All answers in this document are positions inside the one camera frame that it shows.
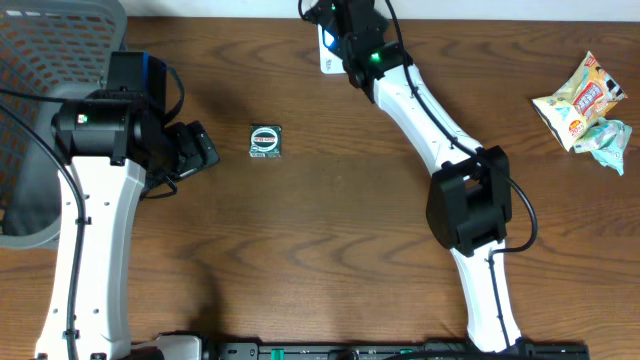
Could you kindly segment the round black lidded cup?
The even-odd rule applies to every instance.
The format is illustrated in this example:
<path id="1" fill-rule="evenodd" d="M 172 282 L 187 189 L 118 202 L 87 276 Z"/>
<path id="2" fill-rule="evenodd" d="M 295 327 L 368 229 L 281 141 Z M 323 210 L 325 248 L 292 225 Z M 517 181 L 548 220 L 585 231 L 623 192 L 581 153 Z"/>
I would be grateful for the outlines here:
<path id="1" fill-rule="evenodd" d="M 282 146 L 282 128 L 272 125 L 252 125 L 249 155 L 252 158 L 279 158 Z"/>

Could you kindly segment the yellow blue snack bag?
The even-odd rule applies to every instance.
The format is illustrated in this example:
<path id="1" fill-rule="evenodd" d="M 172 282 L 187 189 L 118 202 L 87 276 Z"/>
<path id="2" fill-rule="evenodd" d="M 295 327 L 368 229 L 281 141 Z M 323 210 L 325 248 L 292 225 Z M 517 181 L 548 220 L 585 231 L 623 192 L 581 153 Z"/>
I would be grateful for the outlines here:
<path id="1" fill-rule="evenodd" d="M 573 75 L 552 95 L 532 100 L 536 112 L 569 152 L 599 117 L 627 97 L 620 84 L 588 51 Z"/>

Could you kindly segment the teal candy wrapper bag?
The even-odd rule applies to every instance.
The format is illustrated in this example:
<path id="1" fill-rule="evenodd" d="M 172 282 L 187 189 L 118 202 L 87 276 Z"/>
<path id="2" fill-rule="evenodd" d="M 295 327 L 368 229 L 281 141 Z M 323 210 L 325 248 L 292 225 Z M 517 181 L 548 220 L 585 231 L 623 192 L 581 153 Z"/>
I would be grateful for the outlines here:
<path id="1" fill-rule="evenodd" d="M 591 152 L 592 156 L 604 167 L 617 171 L 619 176 L 624 174 L 624 152 L 629 143 L 632 128 L 619 120 L 599 119 L 598 126 L 611 132 L 608 139 L 600 147 Z"/>

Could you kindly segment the green tissue pack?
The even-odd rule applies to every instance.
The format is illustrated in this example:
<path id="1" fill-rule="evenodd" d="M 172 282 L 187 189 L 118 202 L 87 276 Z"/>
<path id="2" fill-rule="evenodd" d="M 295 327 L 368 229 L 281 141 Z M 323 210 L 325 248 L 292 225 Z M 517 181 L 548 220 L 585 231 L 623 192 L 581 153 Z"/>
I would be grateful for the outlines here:
<path id="1" fill-rule="evenodd" d="M 597 124 L 589 128 L 587 132 L 574 143 L 573 150 L 576 153 L 599 150 L 614 139 L 618 131 L 619 124 L 616 121 L 606 120 L 600 117 Z"/>

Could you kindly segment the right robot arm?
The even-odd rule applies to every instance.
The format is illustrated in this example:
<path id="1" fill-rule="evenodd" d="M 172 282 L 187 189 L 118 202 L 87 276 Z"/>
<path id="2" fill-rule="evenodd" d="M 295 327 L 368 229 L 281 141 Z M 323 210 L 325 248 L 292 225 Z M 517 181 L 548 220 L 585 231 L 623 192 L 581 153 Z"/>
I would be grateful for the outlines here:
<path id="1" fill-rule="evenodd" d="M 498 146 L 486 148 L 462 130 L 435 99 L 398 30 L 395 14 L 370 0 L 318 0 L 297 8 L 318 29 L 327 73 L 351 85 L 402 130 L 430 175 L 428 226 L 454 259 L 468 314 L 467 336 L 477 351 L 513 352 L 521 339 L 511 309 L 504 257 L 513 194 L 521 192 Z"/>

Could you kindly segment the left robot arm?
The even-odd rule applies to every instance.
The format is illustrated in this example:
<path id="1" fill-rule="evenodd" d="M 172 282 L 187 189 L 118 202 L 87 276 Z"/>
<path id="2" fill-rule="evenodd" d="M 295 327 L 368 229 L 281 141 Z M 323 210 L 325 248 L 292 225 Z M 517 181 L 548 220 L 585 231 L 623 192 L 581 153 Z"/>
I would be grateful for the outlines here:
<path id="1" fill-rule="evenodd" d="M 202 124 L 168 124 L 145 99 L 65 102 L 53 118 L 62 156 L 59 247 L 37 359 L 204 359 L 203 337 L 146 343 L 128 324 L 128 269 L 137 206 L 149 191 L 215 164 Z"/>

